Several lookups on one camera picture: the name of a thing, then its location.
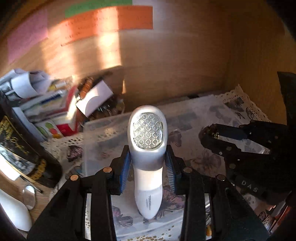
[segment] pink paper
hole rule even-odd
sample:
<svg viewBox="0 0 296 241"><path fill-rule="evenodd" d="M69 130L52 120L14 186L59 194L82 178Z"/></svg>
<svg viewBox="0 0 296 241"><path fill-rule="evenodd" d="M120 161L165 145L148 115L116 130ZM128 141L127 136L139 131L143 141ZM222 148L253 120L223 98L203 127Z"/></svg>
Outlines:
<svg viewBox="0 0 296 241"><path fill-rule="evenodd" d="M47 9L42 9L30 16L8 36L8 63L24 55L32 46L47 37Z"/></svg>

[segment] screw head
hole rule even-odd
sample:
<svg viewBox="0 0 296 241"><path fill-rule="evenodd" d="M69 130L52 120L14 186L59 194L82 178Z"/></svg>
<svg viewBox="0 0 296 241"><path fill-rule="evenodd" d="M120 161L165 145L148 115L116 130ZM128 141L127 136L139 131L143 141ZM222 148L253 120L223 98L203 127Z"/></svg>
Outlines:
<svg viewBox="0 0 296 241"><path fill-rule="evenodd" d="M236 165L235 165L234 163L231 163L231 164L229 165L229 168L230 168L230 169L235 169L235 167L236 167Z"/></svg>
<svg viewBox="0 0 296 241"><path fill-rule="evenodd" d="M110 173L112 171L111 167L104 167L103 172L104 173Z"/></svg>
<svg viewBox="0 0 296 241"><path fill-rule="evenodd" d="M76 175L76 174L74 174L74 175L72 175L72 176L70 177L70 180L71 180L71 181L76 181L78 178L79 178L79 176Z"/></svg>
<svg viewBox="0 0 296 241"><path fill-rule="evenodd" d="M222 175L222 174L218 174L217 176L216 176L216 178L219 180L219 181L225 181L226 180L226 177L224 176L224 175Z"/></svg>
<svg viewBox="0 0 296 241"><path fill-rule="evenodd" d="M192 168L191 167L184 167L183 171L186 173L191 173L192 172Z"/></svg>

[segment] sticky note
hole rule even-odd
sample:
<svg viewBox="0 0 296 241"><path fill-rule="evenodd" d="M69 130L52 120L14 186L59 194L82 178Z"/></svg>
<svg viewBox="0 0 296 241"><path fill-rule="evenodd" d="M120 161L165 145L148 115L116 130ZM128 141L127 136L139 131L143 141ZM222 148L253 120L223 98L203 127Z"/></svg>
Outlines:
<svg viewBox="0 0 296 241"><path fill-rule="evenodd" d="M61 45L126 29L153 29L151 6L116 6L88 11L60 23Z"/></svg>
<svg viewBox="0 0 296 241"><path fill-rule="evenodd" d="M36 43L48 37L47 9L42 9L19 25L8 37L8 62L24 55Z"/></svg>
<svg viewBox="0 0 296 241"><path fill-rule="evenodd" d="M133 5L132 0L91 0L74 4L65 11L65 17L69 18L76 14L95 10L97 8L112 7L120 5Z"/></svg>

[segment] small round mirror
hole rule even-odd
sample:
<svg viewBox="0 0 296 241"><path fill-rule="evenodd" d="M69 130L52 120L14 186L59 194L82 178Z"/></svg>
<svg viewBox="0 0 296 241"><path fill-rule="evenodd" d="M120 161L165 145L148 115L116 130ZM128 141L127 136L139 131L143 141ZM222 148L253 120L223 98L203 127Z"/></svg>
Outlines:
<svg viewBox="0 0 296 241"><path fill-rule="evenodd" d="M34 208L36 203L35 189L30 184L26 185L22 190L22 198L23 203L25 204L28 210Z"/></svg>

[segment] white paper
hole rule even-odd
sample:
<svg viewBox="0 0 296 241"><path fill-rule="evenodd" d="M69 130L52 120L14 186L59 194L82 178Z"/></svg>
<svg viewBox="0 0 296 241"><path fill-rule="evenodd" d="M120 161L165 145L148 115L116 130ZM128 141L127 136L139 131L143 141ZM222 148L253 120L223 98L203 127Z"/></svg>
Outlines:
<svg viewBox="0 0 296 241"><path fill-rule="evenodd" d="M13 90L23 99L46 93L50 84L49 75L43 71L26 72L11 79Z"/></svg>
<svg viewBox="0 0 296 241"><path fill-rule="evenodd" d="M0 170L11 180L15 181L20 174L8 164L6 159L0 154Z"/></svg>
<svg viewBox="0 0 296 241"><path fill-rule="evenodd" d="M111 89L104 81L101 81L86 94L83 100L78 101L76 106L86 117L89 117L96 108L101 106L112 95Z"/></svg>
<svg viewBox="0 0 296 241"><path fill-rule="evenodd" d="M12 69L6 75L4 75L0 78L0 85L6 81L10 81L12 78L17 77L18 75L23 74L25 72L26 71L24 71L22 69Z"/></svg>

